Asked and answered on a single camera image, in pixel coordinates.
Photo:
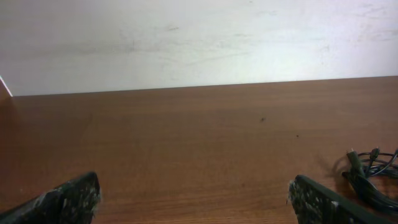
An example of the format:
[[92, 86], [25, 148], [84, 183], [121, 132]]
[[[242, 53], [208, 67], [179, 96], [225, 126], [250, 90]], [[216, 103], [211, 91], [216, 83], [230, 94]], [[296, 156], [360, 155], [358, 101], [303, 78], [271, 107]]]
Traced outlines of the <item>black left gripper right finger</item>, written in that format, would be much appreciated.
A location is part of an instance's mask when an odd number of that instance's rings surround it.
[[298, 224], [389, 224], [390, 221], [304, 175], [289, 183]]

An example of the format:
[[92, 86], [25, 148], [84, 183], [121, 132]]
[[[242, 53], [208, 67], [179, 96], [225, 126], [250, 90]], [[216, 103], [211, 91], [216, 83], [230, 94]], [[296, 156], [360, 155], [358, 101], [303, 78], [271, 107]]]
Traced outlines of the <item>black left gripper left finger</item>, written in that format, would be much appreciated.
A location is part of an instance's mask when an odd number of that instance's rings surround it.
[[95, 172], [69, 180], [1, 214], [1, 224], [90, 224], [101, 200]]

